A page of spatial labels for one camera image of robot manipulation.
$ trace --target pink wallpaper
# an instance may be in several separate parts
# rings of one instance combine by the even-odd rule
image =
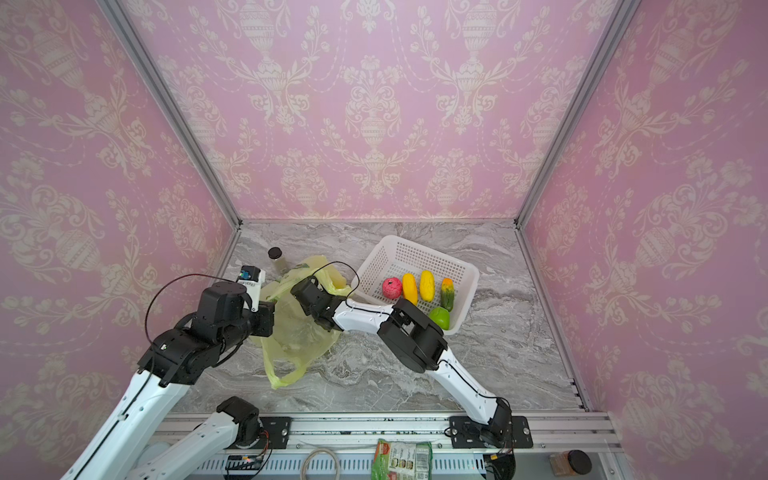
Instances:
[[[0,3],[0,469],[58,478],[231,233],[92,0]],[[166,290],[157,334],[203,283]]]
[[[635,478],[768,478],[765,2],[642,2],[526,234]]]
[[[243,218],[515,217],[615,0],[124,0]]]

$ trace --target green snack package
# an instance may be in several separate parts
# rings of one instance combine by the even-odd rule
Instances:
[[[432,446],[429,443],[388,443],[379,440],[371,467],[371,480],[430,480]]]

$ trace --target toy fruit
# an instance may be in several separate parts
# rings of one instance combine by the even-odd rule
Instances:
[[[451,328],[451,314],[441,306],[436,306],[429,312],[429,318],[443,330]]]
[[[456,293],[453,290],[453,280],[446,278],[443,279],[440,286],[440,306],[449,312],[453,310],[453,298]]]
[[[422,277],[419,279],[419,293],[422,294],[425,302],[432,302],[435,299],[435,277],[429,270],[422,272]]]
[[[382,293],[390,300],[396,300],[402,293],[402,282],[396,276],[384,280]]]
[[[414,305],[419,302],[419,291],[416,289],[416,278],[412,273],[406,273],[402,276],[402,296]]]

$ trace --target green fruit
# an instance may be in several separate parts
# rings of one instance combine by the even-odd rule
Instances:
[[[441,306],[436,306],[433,308],[432,311],[429,312],[429,318],[431,318],[433,322],[437,323],[438,326],[443,330],[451,328],[451,313]]]

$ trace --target marble countertop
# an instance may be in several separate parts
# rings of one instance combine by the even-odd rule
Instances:
[[[277,272],[266,254],[271,247],[280,247],[289,264],[322,254],[357,268],[390,234],[479,268],[472,308],[447,339],[486,389],[514,410],[578,407],[511,222],[249,223],[226,277],[250,264],[264,267],[273,280]],[[345,267],[339,270],[351,278]],[[174,411],[212,412],[232,395],[264,412],[460,409],[437,382],[408,370],[378,336],[364,333],[343,333],[301,380],[278,390],[270,387],[260,346],[245,343],[228,362],[207,370]]]

